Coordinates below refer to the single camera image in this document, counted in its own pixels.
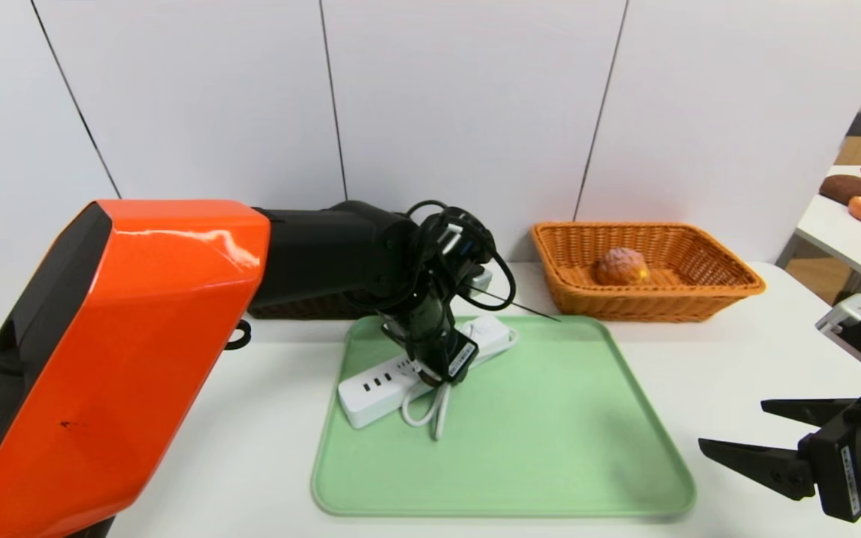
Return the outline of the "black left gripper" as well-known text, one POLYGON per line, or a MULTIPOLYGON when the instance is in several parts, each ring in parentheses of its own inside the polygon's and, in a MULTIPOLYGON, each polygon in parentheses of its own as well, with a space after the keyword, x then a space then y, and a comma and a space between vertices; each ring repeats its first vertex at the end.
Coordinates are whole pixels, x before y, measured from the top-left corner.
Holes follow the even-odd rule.
POLYGON ((456 326, 408 341, 407 355, 419 379, 430 387, 462 383, 481 348, 456 326))

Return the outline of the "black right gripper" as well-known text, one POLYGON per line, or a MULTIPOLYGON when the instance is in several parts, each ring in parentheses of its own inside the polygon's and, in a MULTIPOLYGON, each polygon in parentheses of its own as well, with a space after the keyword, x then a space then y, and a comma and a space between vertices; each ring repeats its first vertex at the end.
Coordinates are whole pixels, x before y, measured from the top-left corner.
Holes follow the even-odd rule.
POLYGON ((824 514, 854 523, 861 518, 861 398, 768 399, 763 412, 818 427, 800 449, 698 439, 713 462, 794 501, 815 496, 824 514))

